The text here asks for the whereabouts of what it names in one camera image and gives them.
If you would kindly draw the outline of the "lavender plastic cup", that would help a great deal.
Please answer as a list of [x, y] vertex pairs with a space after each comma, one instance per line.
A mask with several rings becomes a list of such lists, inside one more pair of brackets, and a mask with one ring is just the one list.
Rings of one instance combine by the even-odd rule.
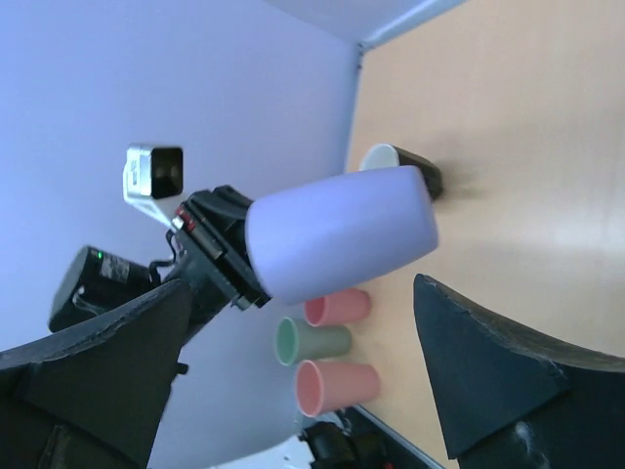
[[346, 173], [252, 203], [245, 243], [268, 295], [297, 304], [398, 270], [438, 247], [434, 208], [413, 166]]

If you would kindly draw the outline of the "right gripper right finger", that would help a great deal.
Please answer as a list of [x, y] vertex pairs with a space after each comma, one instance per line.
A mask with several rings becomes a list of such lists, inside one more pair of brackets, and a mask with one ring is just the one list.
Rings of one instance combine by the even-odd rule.
[[413, 309], [447, 455], [462, 468], [621, 468], [624, 360], [418, 275]]

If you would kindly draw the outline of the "black mug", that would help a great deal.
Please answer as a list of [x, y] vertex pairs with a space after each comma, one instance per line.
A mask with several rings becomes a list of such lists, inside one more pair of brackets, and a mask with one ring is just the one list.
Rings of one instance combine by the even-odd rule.
[[373, 146], [358, 166], [359, 171], [398, 166], [416, 167], [422, 174], [432, 201], [439, 199], [444, 192], [442, 173], [428, 159], [391, 144]]

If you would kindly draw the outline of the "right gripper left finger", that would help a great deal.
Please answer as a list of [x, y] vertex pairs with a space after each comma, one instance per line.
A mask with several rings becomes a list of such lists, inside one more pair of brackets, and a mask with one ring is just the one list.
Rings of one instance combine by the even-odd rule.
[[186, 342], [191, 292], [165, 283], [1, 354], [4, 468], [145, 468]]

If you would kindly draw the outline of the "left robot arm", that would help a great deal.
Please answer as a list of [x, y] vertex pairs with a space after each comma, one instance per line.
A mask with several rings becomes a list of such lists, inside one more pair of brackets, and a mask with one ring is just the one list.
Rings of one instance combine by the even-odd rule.
[[228, 307], [263, 307], [271, 298], [253, 272], [245, 243], [251, 205], [230, 186], [194, 192], [177, 207], [165, 234], [171, 258], [148, 266], [83, 246], [54, 296], [50, 331], [102, 315], [177, 279], [191, 289], [188, 338]]

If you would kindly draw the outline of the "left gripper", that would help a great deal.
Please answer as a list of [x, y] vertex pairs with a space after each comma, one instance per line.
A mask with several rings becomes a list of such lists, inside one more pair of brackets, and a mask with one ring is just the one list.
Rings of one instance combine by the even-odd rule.
[[191, 286], [196, 313], [261, 308], [271, 299], [254, 273], [245, 241], [252, 200], [231, 186], [192, 193], [173, 219], [182, 259], [167, 276]]

